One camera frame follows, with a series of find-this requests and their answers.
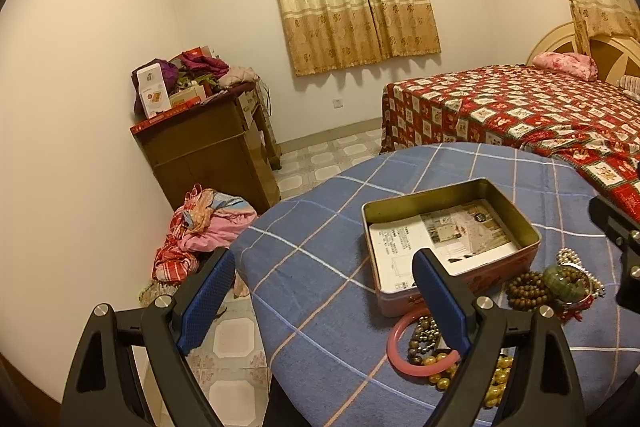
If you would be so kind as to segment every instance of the metal tin box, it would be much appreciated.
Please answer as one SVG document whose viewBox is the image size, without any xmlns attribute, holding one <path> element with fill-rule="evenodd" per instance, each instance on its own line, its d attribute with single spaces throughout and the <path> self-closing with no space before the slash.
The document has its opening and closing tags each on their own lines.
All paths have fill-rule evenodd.
<svg viewBox="0 0 640 427">
<path fill-rule="evenodd" d="M 362 206 L 362 220 L 376 284 L 378 304 L 383 315 L 398 317 L 422 304 L 423 300 L 415 286 L 389 293 L 380 289 L 378 264 L 369 233 L 370 225 L 398 221 L 475 200 L 485 200 L 489 203 L 492 211 L 496 214 L 495 217 L 498 218 L 500 224 L 506 229 L 506 233 L 513 238 L 519 249 L 503 259 L 463 273 L 459 277 L 462 277 L 471 291 L 477 294 L 507 282 L 529 269 L 540 245 L 540 234 L 517 210 L 516 206 L 487 179 L 481 178 L 406 196 L 371 201 Z"/>
</svg>

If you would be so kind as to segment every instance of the red plaid cloth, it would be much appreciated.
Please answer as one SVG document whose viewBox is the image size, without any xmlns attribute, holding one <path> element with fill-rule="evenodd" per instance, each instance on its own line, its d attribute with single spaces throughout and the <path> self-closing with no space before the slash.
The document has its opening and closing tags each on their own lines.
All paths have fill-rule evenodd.
<svg viewBox="0 0 640 427">
<path fill-rule="evenodd" d="M 640 103 L 602 82 L 489 66 L 388 84 L 383 146 L 468 141 L 562 158 L 640 221 Z"/>
<path fill-rule="evenodd" d="M 202 192 L 200 185 L 195 185 L 184 197 L 184 206 L 174 212 L 169 223 L 169 234 L 164 245 L 156 251 L 154 259 L 154 279 L 162 282 L 179 283 L 198 270 L 198 260 L 189 252 L 181 250 L 178 241 L 182 239 L 187 227 L 184 223 L 183 211 L 191 210 Z"/>
</svg>

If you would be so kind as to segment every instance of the pink pillow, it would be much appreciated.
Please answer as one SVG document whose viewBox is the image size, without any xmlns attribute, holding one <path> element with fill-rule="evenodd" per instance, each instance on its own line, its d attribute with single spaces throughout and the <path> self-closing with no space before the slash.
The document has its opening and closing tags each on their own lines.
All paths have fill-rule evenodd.
<svg viewBox="0 0 640 427">
<path fill-rule="evenodd" d="M 587 55 L 542 52 L 533 59 L 533 65 L 545 70 L 568 73 L 586 82 L 596 82 L 598 79 L 598 67 Z"/>
</svg>

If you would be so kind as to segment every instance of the wooden dresser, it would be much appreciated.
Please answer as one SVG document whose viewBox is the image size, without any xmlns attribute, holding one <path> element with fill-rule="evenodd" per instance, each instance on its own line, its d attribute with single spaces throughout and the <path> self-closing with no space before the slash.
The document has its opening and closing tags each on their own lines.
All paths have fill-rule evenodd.
<svg viewBox="0 0 640 427">
<path fill-rule="evenodd" d="M 271 171 L 280 167 L 280 150 L 266 118 L 254 84 L 241 84 L 134 135 L 174 209 L 199 183 L 241 196 L 263 214 L 280 201 Z"/>
</svg>

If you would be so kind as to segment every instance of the round table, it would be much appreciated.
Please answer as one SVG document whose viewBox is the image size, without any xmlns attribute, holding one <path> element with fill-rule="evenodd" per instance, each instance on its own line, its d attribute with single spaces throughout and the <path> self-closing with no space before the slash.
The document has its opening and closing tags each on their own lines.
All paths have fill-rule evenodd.
<svg viewBox="0 0 640 427">
<path fill-rule="evenodd" d="M 488 178 L 542 236 L 532 266 L 573 248 L 609 289 L 584 321 L 564 328 L 588 412 L 640 363 L 640 317 L 617 308 L 616 247 L 590 221 L 593 188 L 569 165 L 519 150 L 452 143 L 377 156 L 283 201 L 232 245 L 252 292 L 274 376 L 313 427 L 424 425 L 441 393 L 397 373 L 385 343 L 398 319 L 383 317 L 364 241 L 364 203 Z M 504 293 L 490 294 L 506 307 Z M 476 425 L 490 425 L 481 410 Z"/>
</svg>

